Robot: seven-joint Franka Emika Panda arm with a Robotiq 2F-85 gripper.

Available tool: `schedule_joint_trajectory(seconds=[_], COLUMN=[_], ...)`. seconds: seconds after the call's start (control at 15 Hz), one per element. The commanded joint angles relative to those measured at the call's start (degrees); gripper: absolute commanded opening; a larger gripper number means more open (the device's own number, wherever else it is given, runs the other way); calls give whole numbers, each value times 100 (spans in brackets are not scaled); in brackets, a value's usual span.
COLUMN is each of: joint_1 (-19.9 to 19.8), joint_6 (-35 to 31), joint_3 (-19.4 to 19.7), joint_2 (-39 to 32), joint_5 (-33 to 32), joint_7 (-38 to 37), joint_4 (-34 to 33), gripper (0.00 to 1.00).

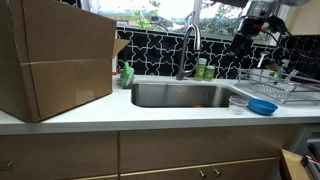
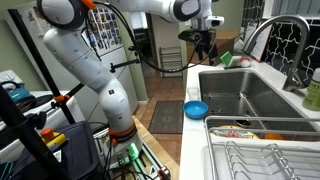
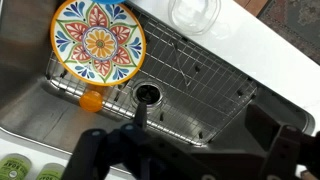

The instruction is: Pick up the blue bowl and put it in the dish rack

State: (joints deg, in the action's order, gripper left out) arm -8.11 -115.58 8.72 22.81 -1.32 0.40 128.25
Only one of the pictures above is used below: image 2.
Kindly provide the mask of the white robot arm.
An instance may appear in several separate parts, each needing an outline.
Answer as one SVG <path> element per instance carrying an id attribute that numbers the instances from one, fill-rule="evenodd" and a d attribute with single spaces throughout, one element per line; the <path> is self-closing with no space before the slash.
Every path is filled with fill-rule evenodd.
<path id="1" fill-rule="evenodd" d="M 208 31 L 224 23 L 212 14 L 213 0 L 110 0 L 122 12 L 146 12 L 168 22 L 196 23 L 197 31 Z M 37 0 L 41 16 L 52 26 L 43 38 L 56 60 L 82 84 L 99 96 L 109 122 L 109 136 L 122 143 L 136 134 L 128 96 L 118 79 L 106 68 L 82 38 L 88 11 L 94 0 Z"/>

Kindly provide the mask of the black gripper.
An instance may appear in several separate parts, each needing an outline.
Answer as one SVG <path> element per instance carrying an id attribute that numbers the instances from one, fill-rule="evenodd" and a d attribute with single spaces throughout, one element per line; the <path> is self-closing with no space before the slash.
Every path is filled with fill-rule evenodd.
<path id="1" fill-rule="evenodd" d="M 210 30 L 184 30 L 178 35 L 178 38 L 194 44 L 199 61 L 204 59 L 203 52 L 208 54 L 209 65 L 213 66 L 216 58 L 216 45 L 213 43 L 215 36 L 216 34 Z"/>

